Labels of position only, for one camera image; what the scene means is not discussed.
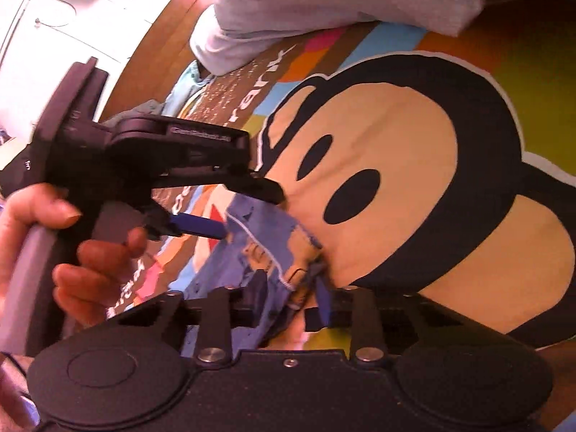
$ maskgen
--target wooden floor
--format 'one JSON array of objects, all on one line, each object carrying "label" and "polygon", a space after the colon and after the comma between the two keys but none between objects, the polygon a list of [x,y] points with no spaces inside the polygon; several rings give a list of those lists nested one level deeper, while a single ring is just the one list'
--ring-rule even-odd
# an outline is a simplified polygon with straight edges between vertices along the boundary
[{"label": "wooden floor", "polygon": [[194,60],[188,41],[212,0],[171,0],[152,24],[120,75],[101,120],[149,99],[162,102]]}]

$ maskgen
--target white floor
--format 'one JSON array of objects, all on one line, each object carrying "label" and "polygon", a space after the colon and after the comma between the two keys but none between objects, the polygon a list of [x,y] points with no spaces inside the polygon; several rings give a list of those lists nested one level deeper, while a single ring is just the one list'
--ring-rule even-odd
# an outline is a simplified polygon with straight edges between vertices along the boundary
[{"label": "white floor", "polygon": [[0,124],[12,136],[29,140],[67,69],[91,56],[110,73],[98,118],[126,63],[169,1],[0,0]]}]

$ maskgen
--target round black disc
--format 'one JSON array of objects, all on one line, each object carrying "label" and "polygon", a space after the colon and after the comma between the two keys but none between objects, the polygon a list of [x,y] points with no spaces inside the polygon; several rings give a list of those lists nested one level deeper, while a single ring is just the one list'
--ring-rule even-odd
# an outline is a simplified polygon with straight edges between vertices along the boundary
[{"label": "round black disc", "polygon": [[161,413],[186,378],[177,351],[145,329],[119,327],[44,350],[30,368],[28,385],[38,409],[54,421],[116,429]]},{"label": "round black disc", "polygon": [[552,390],[552,373],[521,345],[424,347],[395,365],[401,388],[425,410],[471,426],[526,419]]}]

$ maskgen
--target cartoon monkey face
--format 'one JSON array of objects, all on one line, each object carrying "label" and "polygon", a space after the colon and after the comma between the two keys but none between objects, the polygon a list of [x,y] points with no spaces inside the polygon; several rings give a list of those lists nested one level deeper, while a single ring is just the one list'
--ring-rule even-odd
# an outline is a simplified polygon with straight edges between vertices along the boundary
[{"label": "cartoon monkey face", "polygon": [[575,189],[538,182],[522,154],[496,83],[422,53],[305,80],[259,138],[336,285],[421,291],[502,332],[565,311],[573,287],[576,222],[559,212]]}]

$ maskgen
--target metal bolt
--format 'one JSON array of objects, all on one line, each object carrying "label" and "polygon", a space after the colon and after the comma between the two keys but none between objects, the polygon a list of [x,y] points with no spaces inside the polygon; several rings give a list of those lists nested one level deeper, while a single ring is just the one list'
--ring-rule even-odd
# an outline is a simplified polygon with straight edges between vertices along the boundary
[{"label": "metal bolt", "polygon": [[198,360],[206,363],[222,362],[225,357],[226,353],[219,347],[207,347],[198,354]]},{"label": "metal bolt", "polygon": [[298,365],[298,361],[296,359],[285,359],[284,360],[284,367],[296,367]]},{"label": "metal bolt", "polygon": [[356,359],[362,362],[376,362],[384,357],[384,352],[377,347],[361,347],[356,351]]}]

